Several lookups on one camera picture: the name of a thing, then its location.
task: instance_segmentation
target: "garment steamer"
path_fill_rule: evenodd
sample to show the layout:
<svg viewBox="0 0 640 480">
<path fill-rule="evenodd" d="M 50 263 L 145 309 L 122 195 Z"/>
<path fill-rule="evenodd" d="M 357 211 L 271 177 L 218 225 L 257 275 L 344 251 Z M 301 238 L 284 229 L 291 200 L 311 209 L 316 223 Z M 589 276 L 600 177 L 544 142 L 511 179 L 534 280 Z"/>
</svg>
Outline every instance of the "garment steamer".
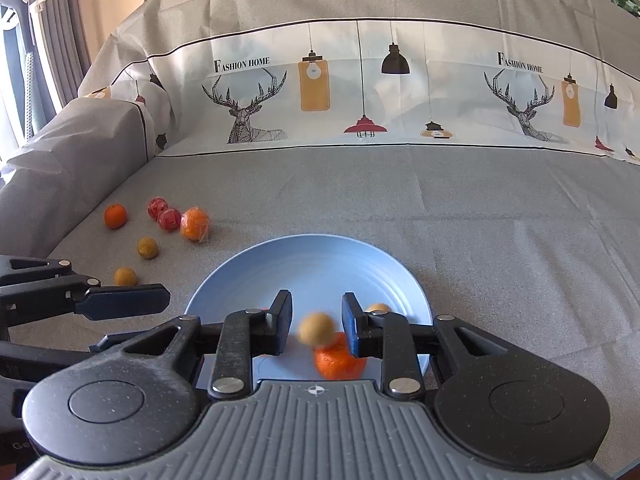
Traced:
<svg viewBox="0 0 640 480">
<path fill-rule="evenodd" d="M 42 37 L 42 25 L 40 24 L 39 13 L 42 12 L 42 6 L 45 1 L 47 0 L 35 0 L 29 4 L 29 0 L 0 0 L 0 5 L 9 9 L 0 19 L 0 29 L 11 30 L 19 24 L 20 31 L 22 32 L 22 44 L 24 45 L 26 54 L 24 65 L 24 140 L 30 140 L 31 137 L 33 137 L 33 53 L 36 49 L 36 44 L 54 108 L 56 112 L 62 109 L 62 104 L 60 103 L 58 91 L 56 90 L 49 65 L 46 45 Z"/>
</svg>

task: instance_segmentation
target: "yellow ball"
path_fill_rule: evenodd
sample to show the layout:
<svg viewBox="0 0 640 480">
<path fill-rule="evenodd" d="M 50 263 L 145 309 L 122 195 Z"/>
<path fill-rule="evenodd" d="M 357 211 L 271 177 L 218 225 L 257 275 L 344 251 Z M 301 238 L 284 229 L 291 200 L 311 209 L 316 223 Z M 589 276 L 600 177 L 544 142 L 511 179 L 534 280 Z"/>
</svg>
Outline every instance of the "yellow ball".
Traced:
<svg viewBox="0 0 640 480">
<path fill-rule="evenodd" d="M 334 342 L 334 320 L 324 312 L 313 312 L 300 322 L 298 340 L 311 348 L 322 348 Z"/>
<path fill-rule="evenodd" d="M 138 284 L 138 277 L 133 269 L 120 267 L 113 275 L 113 283 L 117 286 L 136 286 Z"/>
<path fill-rule="evenodd" d="M 391 307 L 386 303 L 373 303 L 370 304 L 365 312 L 373 312 L 374 310 L 383 310 L 384 312 L 391 312 Z"/>
<path fill-rule="evenodd" d="M 158 256 L 158 244 L 149 236 L 140 238 L 138 242 L 138 254 L 145 260 L 151 260 Z"/>
</svg>

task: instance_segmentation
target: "deer illustration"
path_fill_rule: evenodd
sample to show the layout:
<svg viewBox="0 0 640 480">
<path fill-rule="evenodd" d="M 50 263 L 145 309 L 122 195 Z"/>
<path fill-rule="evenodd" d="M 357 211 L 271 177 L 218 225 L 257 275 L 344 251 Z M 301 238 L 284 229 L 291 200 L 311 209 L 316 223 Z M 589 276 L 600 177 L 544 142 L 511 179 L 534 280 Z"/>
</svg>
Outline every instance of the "deer illustration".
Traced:
<svg viewBox="0 0 640 480">
<path fill-rule="evenodd" d="M 556 93 L 556 87 L 553 87 L 551 95 L 549 95 L 549 88 L 543 81 L 542 76 L 539 75 L 538 77 L 540 78 L 540 81 L 542 81 L 542 85 L 545 87 L 545 94 L 540 99 L 538 99 L 538 91 L 534 89 L 533 101 L 529 101 L 529 103 L 527 103 L 527 108 L 525 108 L 525 110 L 521 112 L 520 110 L 518 110 L 515 99 L 509 95 L 509 85 L 507 85 L 507 88 L 505 88 L 504 92 L 502 92 L 502 89 L 498 86 L 498 78 L 500 77 L 500 74 L 504 72 L 504 70 L 505 69 L 500 70 L 500 72 L 495 75 L 493 84 L 489 83 L 489 79 L 487 78 L 486 73 L 484 74 L 484 80 L 486 81 L 489 90 L 491 90 L 491 92 L 497 98 L 500 98 L 502 101 L 507 103 L 507 111 L 518 120 L 518 122 L 520 123 L 520 127 L 522 128 L 522 133 L 527 137 L 533 137 L 537 140 L 564 142 L 561 137 L 550 134 L 548 132 L 541 132 L 531 126 L 531 120 L 536 116 L 536 108 L 551 102 L 551 99 L 554 98 L 554 94 Z"/>
<path fill-rule="evenodd" d="M 267 93 L 264 93 L 262 89 L 262 85 L 258 83 L 259 94 L 251 100 L 251 103 L 245 107 L 240 108 L 238 106 L 238 101 L 231 98 L 230 89 L 226 89 L 226 97 L 223 98 L 220 94 L 218 94 L 218 90 L 216 87 L 220 82 L 220 77 L 216 79 L 216 82 L 213 84 L 213 88 L 211 89 L 211 93 L 202 86 L 204 93 L 207 95 L 209 99 L 211 99 L 216 104 L 221 106 L 226 106 L 229 108 L 229 114 L 236 118 L 236 122 L 234 126 L 231 128 L 231 133 L 229 134 L 229 144 L 235 144 L 236 142 L 257 142 L 261 140 L 277 140 L 277 139 L 286 139 L 287 134 L 283 130 L 260 130 L 259 128 L 252 128 L 251 124 L 249 124 L 249 117 L 260 111 L 262 108 L 262 104 L 267 99 L 276 95 L 284 82 L 287 80 L 287 72 L 282 76 L 282 81 L 278 84 L 278 79 L 271 72 L 269 72 L 266 68 L 263 70 L 271 76 L 271 86 L 267 88 Z"/>
</svg>

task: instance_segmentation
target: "gray curtain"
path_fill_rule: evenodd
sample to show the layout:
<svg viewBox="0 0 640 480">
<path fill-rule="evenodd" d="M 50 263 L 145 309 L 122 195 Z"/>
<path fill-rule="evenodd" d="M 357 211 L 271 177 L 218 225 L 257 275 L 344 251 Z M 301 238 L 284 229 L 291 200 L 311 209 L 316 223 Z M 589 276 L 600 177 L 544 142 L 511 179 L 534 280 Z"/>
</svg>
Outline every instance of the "gray curtain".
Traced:
<svg viewBox="0 0 640 480">
<path fill-rule="evenodd" d="M 42 21 L 56 89 L 66 105 L 78 97 L 78 87 L 90 65 L 78 0 L 47 0 Z M 41 89 L 46 88 L 42 86 L 44 81 L 39 84 Z"/>
</svg>

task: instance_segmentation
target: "deer antler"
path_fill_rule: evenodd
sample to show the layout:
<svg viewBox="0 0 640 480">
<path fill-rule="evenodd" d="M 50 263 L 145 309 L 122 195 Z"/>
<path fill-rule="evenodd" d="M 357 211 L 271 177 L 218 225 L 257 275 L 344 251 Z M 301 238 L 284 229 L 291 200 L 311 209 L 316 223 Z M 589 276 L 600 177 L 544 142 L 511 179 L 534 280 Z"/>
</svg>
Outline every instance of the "deer antler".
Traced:
<svg viewBox="0 0 640 480">
<path fill-rule="evenodd" d="M 527 116 L 530 113 L 532 113 L 534 108 L 537 108 L 542 105 L 546 105 L 549 102 L 551 102 L 551 99 L 554 98 L 554 94 L 556 93 L 556 86 L 554 85 L 554 88 L 551 91 L 551 95 L 549 95 L 549 88 L 546 86 L 546 83 L 542 79 L 542 76 L 539 75 L 538 77 L 540 78 L 540 81 L 542 81 L 542 86 L 545 87 L 545 94 L 542 96 L 540 100 L 538 100 L 538 91 L 536 89 L 533 90 L 533 101 L 529 101 L 529 103 L 527 104 L 527 109 L 524 110 L 524 113 Z"/>
<path fill-rule="evenodd" d="M 260 94 L 253 98 L 251 100 L 251 104 L 249 104 L 249 106 L 247 107 L 247 111 L 250 114 L 255 114 L 260 109 L 260 103 L 265 102 L 267 99 L 276 95 L 284 85 L 284 82 L 287 80 L 287 72 L 284 73 L 284 76 L 282 76 L 282 81 L 280 82 L 280 84 L 278 84 L 278 79 L 276 78 L 276 76 L 274 76 L 266 68 L 263 68 L 263 70 L 271 76 L 271 85 L 267 88 L 267 93 L 264 93 L 262 85 L 258 83 Z"/>
<path fill-rule="evenodd" d="M 489 87 L 489 90 L 491 90 L 491 92 L 497 98 L 500 98 L 505 103 L 507 103 L 507 107 L 508 108 L 512 108 L 514 112 L 520 113 L 520 110 L 518 110 L 518 107 L 516 105 L 515 99 L 509 95 L 509 85 L 507 85 L 507 88 L 505 89 L 504 93 L 502 93 L 502 89 L 498 86 L 498 78 L 500 77 L 500 74 L 502 72 L 504 72 L 504 69 L 500 70 L 500 72 L 498 72 L 495 75 L 493 84 L 489 83 L 489 79 L 486 76 L 486 72 L 485 72 L 484 73 L 484 80 L 486 81 L 486 85 Z"/>
<path fill-rule="evenodd" d="M 220 82 L 221 77 L 222 76 L 218 76 L 218 79 L 216 79 L 216 82 L 213 83 L 211 94 L 207 91 L 206 88 L 204 88 L 204 85 L 202 85 L 202 89 L 204 90 L 204 93 L 207 95 L 207 97 L 211 99 L 213 102 L 215 102 L 216 104 L 226 106 L 228 108 L 231 108 L 232 110 L 237 111 L 238 101 L 231 98 L 229 88 L 226 89 L 226 97 L 224 99 L 218 94 L 218 91 L 216 90 L 216 87 L 218 86 L 218 83 Z"/>
</svg>

